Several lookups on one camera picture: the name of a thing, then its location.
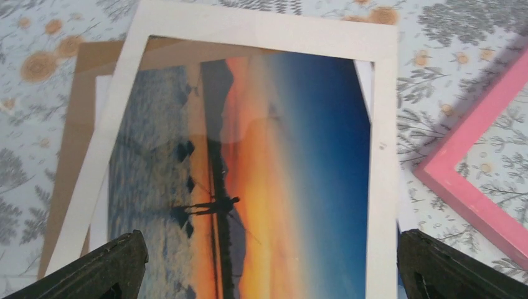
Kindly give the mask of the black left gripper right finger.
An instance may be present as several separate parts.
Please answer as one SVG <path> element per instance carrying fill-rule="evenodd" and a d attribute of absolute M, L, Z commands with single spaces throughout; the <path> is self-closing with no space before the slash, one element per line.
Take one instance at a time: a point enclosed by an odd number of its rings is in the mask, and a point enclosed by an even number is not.
<path fill-rule="evenodd" d="M 398 234 L 400 298 L 527 298 L 527 285 L 411 229 Z"/>

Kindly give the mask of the white mat board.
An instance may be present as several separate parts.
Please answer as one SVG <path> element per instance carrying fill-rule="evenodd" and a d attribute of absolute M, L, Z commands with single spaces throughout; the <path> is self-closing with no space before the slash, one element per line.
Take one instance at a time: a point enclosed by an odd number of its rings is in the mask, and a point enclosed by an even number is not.
<path fill-rule="evenodd" d="M 396 298 L 397 216 L 395 26 L 173 1 L 140 1 L 87 149 L 49 265 L 50 275 L 78 259 L 104 174 L 151 35 L 371 61 L 372 110 L 365 295 Z"/>

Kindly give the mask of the pink wooden picture frame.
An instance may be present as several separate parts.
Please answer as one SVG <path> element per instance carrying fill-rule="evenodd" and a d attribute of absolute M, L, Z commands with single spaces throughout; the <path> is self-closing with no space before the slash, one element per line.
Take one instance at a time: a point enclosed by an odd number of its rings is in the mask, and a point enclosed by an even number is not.
<path fill-rule="evenodd" d="M 527 228 L 476 187 L 465 170 L 471 167 L 472 148 L 526 84 L 524 49 L 414 171 L 426 187 L 523 269 L 527 268 Z"/>

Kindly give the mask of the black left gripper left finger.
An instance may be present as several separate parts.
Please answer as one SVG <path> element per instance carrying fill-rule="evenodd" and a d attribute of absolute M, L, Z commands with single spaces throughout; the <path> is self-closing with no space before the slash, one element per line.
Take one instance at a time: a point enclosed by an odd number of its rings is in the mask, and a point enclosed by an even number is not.
<path fill-rule="evenodd" d="M 8 298 L 138 298 L 148 263 L 139 230 L 126 233 Z"/>

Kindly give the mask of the clear acrylic sheet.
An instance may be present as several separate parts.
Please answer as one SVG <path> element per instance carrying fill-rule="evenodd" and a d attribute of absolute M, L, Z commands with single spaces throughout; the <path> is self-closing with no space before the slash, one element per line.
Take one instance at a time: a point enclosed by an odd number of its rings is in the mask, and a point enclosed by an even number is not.
<path fill-rule="evenodd" d="M 188 215 L 239 196 L 243 212 L 295 204 L 284 79 L 295 53 L 139 71 L 110 160 L 110 219 Z"/>

